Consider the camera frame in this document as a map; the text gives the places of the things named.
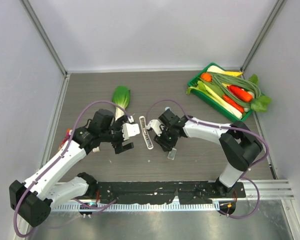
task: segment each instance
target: plastic vegetable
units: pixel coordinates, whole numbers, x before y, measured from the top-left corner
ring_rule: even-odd
[[[130,102],[130,90],[126,86],[117,86],[112,96],[112,102],[126,109]],[[125,113],[118,107],[115,108],[115,120]]]
[[[217,67],[217,66],[210,66],[207,69],[207,72],[226,74],[226,75],[230,75],[230,76],[234,76],[234,77],[239,77],[243,74],[243,72],[239,72],[239,71],[224,71],[220,67]]]
[[[206,72],[202,73],[200,78],[206,82],[212,82],[212,76],[209,73]]]
[[[233,101],[230,97],[228,97],[227,95],[223,95],[222,96],[223,99],[230,104],[231,106],[233,106],[235,109],[237,109],[240,113],[244,113],[244,108],[242,106],[240,106],[238,103],[236,103],[235,101]]]
[[[238,119],[242,118],[241,112],[239,112],[237,109],[235,109],[233,106],[231,106],[229,103],[224,101],[221,97],[219,97],[208,85],[206,82],[198,81],[197,86],[191,86],[188,87],[186,90],[186,94],[190,94],[191,90],[197,90],[199,92],[204,93],[206,96],[214,100],[216,103],[218,103],[220,106],[225,108],[228,112],[236,116]]]
[[[229,98],[231,98],[243,108],[251,108],[256,112],[267,111],[267,106],[271,102],[271,98],[268,96],[262,96],[263,94],[261,93],[261,90],[258,87],[259,80],[257,75],[253,74],[249,78],[249,81],[244,80],[240,77],[220,74],[216,72],[210,72],[210,75],[212,76],[212,82],[218,85],[223,90],[225,95],[227,95]],[[246,91],[250,91],[254,94],[254,99],[252,99],[250,102],[242,101],[241,99],[233,95],[229,91],[229,89],[223,84],[235,85],[245,89]]]
[[[228,89],[236,97],[238,97],[240,100],[242,100],[246,103],[249,103],[253,99],[251,94],[247,93],[245,90],[242,90],[238,86],[230,85],[230,86],[228,86]]]

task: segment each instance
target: white vegetable stalk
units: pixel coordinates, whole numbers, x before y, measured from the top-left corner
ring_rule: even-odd
[[[116,107],[115,108],[115,120],[118,120],[123,115],[125,115],[124,111],[122,111],[120,108]]]

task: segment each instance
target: cable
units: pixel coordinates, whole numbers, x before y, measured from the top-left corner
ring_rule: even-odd
[[[18,217],[18,212],[19,212],[19,209],[20,209],[20,206],[22,204],[22,202],[24,201],[26,195],[28,194],[28,192],[31,190],[31,188],[54,166],[57,164],[57,162],[59,162],[59,160],[62,158],[62,156],[67,152],[70,144],[71,144],[71,141],[72,141],[72,138],[74,137],[74,133],[75,133],[75,129],[77,128],[77,125],[78,125],[78,122],[79,120],[81,119],[81,117],[83,116],[83,114],[93,105],[95,104],[99,104],[99,103],[106,103],[106,104],[112,104],[114,105],[115,107],[121,109],[124,114],[128,117],[130,117],[130,115],[127,113],[127,111],[125,109],[123,109],[121,106],[113,103],[112,101],[108,101],[108,100],[99,100],[99,101],[94,101],[92,103],[90,103],[88,106],[86,106],[82,112],[79,114],[78,118],[76,119],[75,123],[74,123],[74,126],[72,128],[72,132],[71,132],[71,135],[69,137],[69,140],[68,140],[68,143],[67,145],[65,146],[63,152],[60,154],[60,156],[49,166],[47,167],[47,169],[45,169],[40,175],[38,175],[38,177],[29,185],[29,187],[24,191],[24,193],[22,194],[22,196],[20,197],[16,207],[15,207],[15,210],[14,210],[14,215],[13,215],[13,228],[14,228],[14,231],[16,233],[16,235],[20,238],[26,238],[27,236],[29,236],[34,228],[32,228],[28,233],[26,234],[22,234],[19,229],[18,229],[18,223],[17,223],[17,217]]]
[[[157,101],[157,102],[155,102],[154,104],[152,104],[152,105],[149,107],[148,111],[146,112],[146,115],[145,115],[145,121],[146,121],[146,122],[147,122],[147,119],[148,119],[150,110],[151,110],[156,104],[161,103],[161,102],[173,102],[173,103],[177,104],[177,105],[180,107],[180,109],[182,110],[184,116],[185,116],[190,122],[193,122],[193,123],[196,123],[196,124],[200,124],[200,125],[203,125],[203,126],[207,126],[207,127],[211,127],[211,128],[216,128],[216,129],[221,128],[221,129],[228,129],[228,130],[240,131],[240,132],[247,133],[247,134],[250,134],[250,135],[256,137],[260,142],[263,143],[263,145],[264,145],[264,147],[265,147],[265,153],[264,153],[264,155],[263,155],[260,159],[254,161],[254,162],[251,164],[250,167],[252,167],[252,166],[254,166],[254,165],[260,163],[261,161],[265,160],[265,159],[268,157],[268,155],[269,155],[269,146],[268,146],[268,144],[266,143],[266,141],[265,141],[261,136],[259,136],[258,134],[254,133],[254,132],[252,132],[252,131],[243,129],[243,128],[239,128],[239,127],[233,127],[233,126],[219,126],[219,125],[214,125],[214,124],[210,124],[210,123],[206,123],[206,122],[202,122],[202,121],[198,121],[198,122],[197,122],[197,121],[193,120],[192,118],[190,118],[190,117],[187,115],[186,110],[184,109],[184,107],[183,107],[180,103],[178,103],[177,101],[175,101],[175,100],[173,100],[173,99],[163,99],[163,100]]]
[[[228,208],[228,212],[227,212],[227,213],[225,213],[225,212],[222,211],[222,210],[219,210],[219,212],[220,212],[221,214],[226,215],[227,217],[232,218],[232,219],[245,219],[245,218],[250,217],[251,215],[253,215],[253,214],[257,211],[257,209],[258,209],[258,207],[259,207],[259,204],[260,204],[260,192],[259,192],[259,189],[258,189],[257,185],[256,185],[251,179],[249,179],[249,178],[247,178],[247,177],[242,177],[241,179],[244,179],[244,180],[249,181],[249,182],[252,183],[252,185],[255,187],[256,195],[257,195],[257,198],[256,198],[256,205],[255,205],[254,209],[252,210],[252,212],[250,212],[249,214],[244,215],[244,216],[233,216],[233,215],[228,215],[229,208]]]

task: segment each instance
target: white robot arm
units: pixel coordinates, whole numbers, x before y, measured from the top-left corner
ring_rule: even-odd
[[[62,176],[77,162],[82,160],[100,143],[111,143],[116,154],[134,147],[133,143],[122,143],[140,133],[138,124],[130,124],[127,116],[114,121],[114,114],[105,109],[99,109],[93,119],[74,130],[73,138],[67,151],[61,155],[64,147],[38,172],[27,178],[23,183],[15,180],[9,187],[10,204],[16,209],[21,195],[36,182],[37,177],[47,170],[52,163],[61,156],[60,160],[47,171],[40,180],[30,189],[23,200],[18,214],[32,227],[40,225],[49,215],[51,209],[78,196],[92,197],[97,191],[97,181],[89,174],[79,173],[74,179],[62,185],[55,186]]]

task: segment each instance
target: green bean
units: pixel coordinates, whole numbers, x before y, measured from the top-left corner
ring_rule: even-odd
[[[258,87],[258,85],[256,85],[253,82],[246,81],[246,80],[236,77],[236,76],[226,75],[226,74],[217,73],[217,72],[209,72],[209,74],[212,76],[212,82],[217,84],[224,91],[225,95],[227,95],[229,98],[231,98],[237,104],[239,104],[240,106],[242,106],[244,108],[250,108],[251,103],[242,101],[239,98],[237,98],[222,83],[229,84],[229,85],[235,85],[240,88],[244,88],[247,91],[254,93],[255,98],[258,98],[262,95],[261,90]]]

